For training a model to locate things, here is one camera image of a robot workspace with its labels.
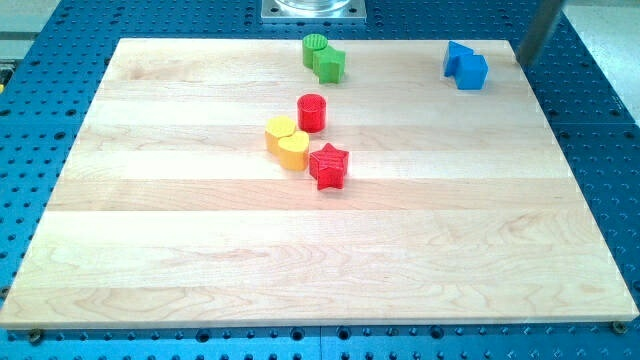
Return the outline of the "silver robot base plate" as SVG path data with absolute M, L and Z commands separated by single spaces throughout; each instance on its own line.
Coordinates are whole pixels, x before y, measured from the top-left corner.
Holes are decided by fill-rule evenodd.
M 365 0 L 261 0 L 260 15 L 269 21 L 365 20 Z

